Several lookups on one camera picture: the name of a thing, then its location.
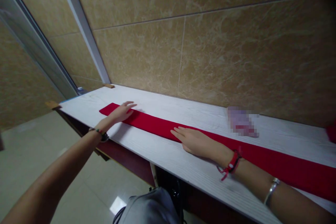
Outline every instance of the red cloth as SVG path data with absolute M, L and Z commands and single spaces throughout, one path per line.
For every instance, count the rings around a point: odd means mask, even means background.
M 115 103 L 111 103 L 101 109 L 100 113 L 107 116 L 118 106 Z M 231 150 L 239 149 L 245 159 L 286 184 L 336 203 L 335 168 L 167 121 L 137 110 L 134 110 L 133 114 L 124 123 L 175 142 L 180 142 L 180 140 L 170 132 L 174 127 L 181 126 L 199 130 L 213 140 L 226 145 Z

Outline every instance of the beige floor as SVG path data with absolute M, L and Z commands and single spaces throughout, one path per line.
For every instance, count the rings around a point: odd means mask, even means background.
M 34 180 L 79 136 L 52 112 L 3 132 L 0 152 L 0 221 Z M 62 197 L 52 223 L 112 223 L 132 195 L 149 185 L 113 160 L 93 153 Z M 188 224 L 203 223 L 185 212 Z

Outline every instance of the wood grain surface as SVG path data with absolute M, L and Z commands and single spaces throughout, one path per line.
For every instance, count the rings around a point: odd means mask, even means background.
M 328 141 L 323 128 L 259 116 L 253 118 L 259 138 L 238 136 L 228 127 L 226 108 L 115 86 L 113 89 L 102 87 L 65 101 L 61 103 L 61 110 L 82 123 L 94 127 L 105 117 L 100 114 L 100 109 L 112 102 L 121 104 L 132 100 L 138 104 L 135 109 L 152 116 L 336 168 L 336 145 Z M 115 142 L 254 221 L 280 223 L 242 184 L 231 176 L 221 182 L 221 174 L 214 163 L 185 152 L 180 143 L 123 123 L 114 125 L 108 134 Z M 306 192 L 302 193 L 336 215 L 335 203 Z

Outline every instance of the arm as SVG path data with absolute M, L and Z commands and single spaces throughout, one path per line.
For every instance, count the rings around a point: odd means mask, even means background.
M 227 167 L 233 158 L 232 150 L 200 131 L 179 127 L 171 133 L 182 142 L 185 151 L 212 159 L 222 167 Z M 235 177 L 262 202 L 274 178 L 246 159 L 241 159 Z M 269 208 L 283 223 L 335 223 L 331 213 L 283 182 L 274 190 Z
M 95 128 L 107 132 L 115 123 L 124 121 L 136 106 L 125 102 Z M 21 196 L 1 222 L 7 223 L 50 223 L 63 194 L 89 159 L 102 136 L 90 131 L 76 144 L 53 162 Z

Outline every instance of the glass door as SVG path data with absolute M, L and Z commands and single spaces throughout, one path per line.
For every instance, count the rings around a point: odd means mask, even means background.
M 76 85 L 21 0 L 0 0 L 0 19 L 65 99 L 78 95 Z

